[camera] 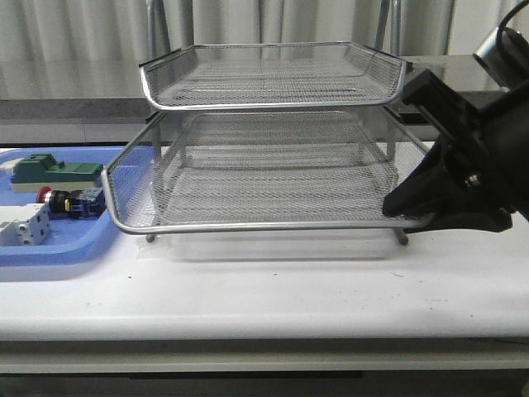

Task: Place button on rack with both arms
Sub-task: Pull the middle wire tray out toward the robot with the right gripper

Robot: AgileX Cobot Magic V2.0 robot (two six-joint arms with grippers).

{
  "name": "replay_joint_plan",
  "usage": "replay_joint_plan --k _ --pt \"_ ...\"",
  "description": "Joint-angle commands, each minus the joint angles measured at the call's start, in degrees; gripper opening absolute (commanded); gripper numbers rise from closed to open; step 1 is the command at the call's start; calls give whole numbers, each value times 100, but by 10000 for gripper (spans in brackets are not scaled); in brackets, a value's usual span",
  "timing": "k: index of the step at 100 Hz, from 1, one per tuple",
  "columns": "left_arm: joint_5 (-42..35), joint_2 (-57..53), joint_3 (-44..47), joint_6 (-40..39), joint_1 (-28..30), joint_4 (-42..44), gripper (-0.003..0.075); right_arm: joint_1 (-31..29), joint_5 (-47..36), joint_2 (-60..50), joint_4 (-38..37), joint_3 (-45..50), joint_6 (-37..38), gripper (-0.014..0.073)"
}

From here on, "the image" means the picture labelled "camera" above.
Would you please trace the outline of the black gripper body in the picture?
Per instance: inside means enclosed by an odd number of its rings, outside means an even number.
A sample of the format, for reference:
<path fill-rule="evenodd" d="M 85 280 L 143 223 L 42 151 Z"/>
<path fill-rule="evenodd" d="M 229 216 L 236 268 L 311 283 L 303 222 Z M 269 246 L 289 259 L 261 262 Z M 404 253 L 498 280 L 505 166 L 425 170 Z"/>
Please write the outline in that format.
<path fill-rule="evenodd" d="M 405 85 L 403 102 L 439 131 L 435 142 L 445 142 L 456 200 L 528 213 L 527 82 L 477 108 L 425 70 Z"/>

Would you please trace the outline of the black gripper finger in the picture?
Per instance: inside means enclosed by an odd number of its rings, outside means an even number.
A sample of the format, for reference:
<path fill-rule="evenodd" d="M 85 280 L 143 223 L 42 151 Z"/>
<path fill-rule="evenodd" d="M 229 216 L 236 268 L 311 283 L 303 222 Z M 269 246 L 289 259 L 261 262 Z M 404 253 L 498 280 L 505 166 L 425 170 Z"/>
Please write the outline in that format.
<path fill-rule="evenodd" d="M 448 209 L 459 188 L 446 168 L 446 144 L 436 141 L 417 168 L 383 202 L 388 217 L 420 217 Z"/>
<path fill-rule="evenodd" d="M 403 214 L 422 216 L 432 214 L 423 226 L 409 232 L 432 232 L 452 229 L 469 229 L 486 232 L 503 232 L 512 227 L 512 215 L 494 206 L 475 201 L 434 198 L 423 201 L 408 200 Z"/>

